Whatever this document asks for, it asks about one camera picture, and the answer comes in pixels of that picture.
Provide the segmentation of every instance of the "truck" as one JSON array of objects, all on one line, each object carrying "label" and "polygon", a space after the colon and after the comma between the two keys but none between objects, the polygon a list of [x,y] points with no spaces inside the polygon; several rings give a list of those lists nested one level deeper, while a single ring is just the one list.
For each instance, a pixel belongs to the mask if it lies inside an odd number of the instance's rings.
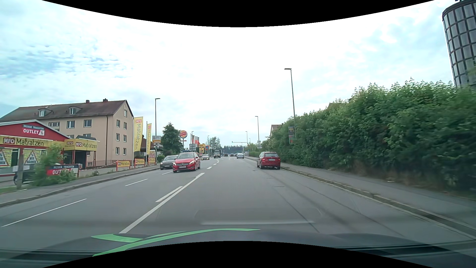
[{"label": "truck", "polygon": [[213,151],[213,158],[221,158],[221,150],[217,149]]}]

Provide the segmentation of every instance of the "warning triangle sign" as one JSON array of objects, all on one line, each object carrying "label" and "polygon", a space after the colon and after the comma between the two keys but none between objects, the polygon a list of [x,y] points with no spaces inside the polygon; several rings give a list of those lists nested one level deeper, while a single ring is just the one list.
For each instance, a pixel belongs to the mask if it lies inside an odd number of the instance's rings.
[{"label": "warning triangle sign", "polygon": [[36,155],[34,151],[31,151],[30,155],[28,156],[27,160],[25,161],[25,165],[36,164],[38,163],[36,159]]},{"label": "warning triangle sign", "polygon": [[0,149],[0,166],[10,166],[5,158],[5,153]]}]

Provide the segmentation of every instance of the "curb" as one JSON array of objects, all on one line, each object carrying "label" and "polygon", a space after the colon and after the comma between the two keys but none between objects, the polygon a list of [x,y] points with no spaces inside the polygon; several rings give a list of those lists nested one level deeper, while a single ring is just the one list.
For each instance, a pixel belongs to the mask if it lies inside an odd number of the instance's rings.
[{"label": "curb", "polygon": [[476,227],[470,226],[466,223],[458,222],[458,221],[455,221],[453,219],[447,218],[447,217],[442,216],[442,215],[438,215],[438,214],[435,214],[435,213],[432,213],[432,212],[428,212],[428,211],[425,211],[423,209],[418,209],[418,208],[415,208],[415,207],[412,207],[412,206],[409,206],[409,205],[406,205],[406,204],[403,204],[403,203],[400,203],[400,202],[397,202],[397,201],[379,196],[377,194],[373,194],[373,193],[368,192],[368,191],[364,191],[364,190],[360,190],[360,189],[357,189],[357,188],[354,188],[354,187],[350,187],[348,185],[345,185],[345,184],[342,184],[342,183],[339,183],[339,182],[327,180],[327,179],[318,177],[318,176],[310,174],[310,173],[294,170],[294,169],[291,169],[291,168],[288,168],[288,167],[283,167],[283,166],[281,166],[281,169],[284,169],[286,171],[296,173],[296,174],[299,174],[299,175],[302,175],[302,176],[305,176],[305,177],[308,177],[308,178],[311,178],[311,179],[315,179],[315,180],[318,180],[320,182],[324,182],[324,183],[327,183],[327,184],[334,185],[337,188],[345,189],[349,192],[353,192],[353,193],[356,193],[356,194],[359,194],[359,195],[366,196],[368,198],[374,199],[374,200],[376,200],[378,202],[381,202],[381,203],[384,203],[384,204],[388,204],[388,205],[391,205],[391,206],[398,207],[398,208],[400,208],[402,210],[405,210],[407,212],[411,212],[413,214],[428,218],[428,219],[436,221],[440,224],[446,225],[448,227],[454,228],[458,231],[461,231],[461,232],[464,232],[466,234],[469,234],[471,236],[476,237]]},{"label": "curb", "polygon": [[74,189],[78,189],[78,188],[82,188],[82,187],[86,187],[86,186],[90,186],[90,185],[94,185],[94,184],[100,184],[100,183],[103,183],[103,182],[108,182],[108,181],[112,181],[112,180],[115,180],[115,179],[120,179],[120,178],[124,178],[124,177],[127,177],[127,176],[132,176],[132,175],[136,175],[136,174],[140,174],[140,173],[154,171],[154,170],[157,170],[157,169],[160,169],[160,167],[135,172],[135,173],[132,173],[132,174],[123,174],[123,175],[112,177],[112,178],[86,182],[86,183],[78,184],[78,185],[72,185],[72,186],[69,186],[69,187],[66,187],[66,188],[63,188],[63,189],[59,189],[59,190],[54,190],[54,191],[51,191],[51,192],[48,192],[48,193],[45,193],[45,194],[42,194],[42,195],[32,196],[32,197],[27,197],[27,198],[22,198],[22,199],[17,199],[17,200],[12,200],[12,201],[8,201],[8,202],[0,203],[0,207],[11,206],[11,205],[14,205],[14,204],[24,203],[24,202],[39,199],[39,198],[42,198],[42,197],[52,196],[52,195],[68,192],[68,191],[71,191],[71,190],[74,190]]}]

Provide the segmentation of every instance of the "beige apartment building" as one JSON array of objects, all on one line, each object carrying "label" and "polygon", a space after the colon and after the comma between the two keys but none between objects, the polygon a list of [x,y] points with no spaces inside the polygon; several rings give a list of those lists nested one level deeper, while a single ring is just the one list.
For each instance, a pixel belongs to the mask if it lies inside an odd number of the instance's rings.
[{"label": "beige apartment building", "polygon": [[[98,141],[96,166],[133,160],[133,114],[127,100],[20,107],[0,122],[37,119],[71,138],[87,136]],[[94,152],[86,165],[93,166]]]}]

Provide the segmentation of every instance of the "asphalt road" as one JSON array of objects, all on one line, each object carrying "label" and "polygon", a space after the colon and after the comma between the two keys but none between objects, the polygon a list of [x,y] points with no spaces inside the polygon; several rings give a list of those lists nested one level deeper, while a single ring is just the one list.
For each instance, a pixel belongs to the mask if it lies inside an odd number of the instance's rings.
[{"label": "asphalt road", "polygon": [[35,250],[110,233],[209,228],[371,233],[425,243],[469,238],[434,222],[250,159],[158,170],[0,208],[0,249]]}]

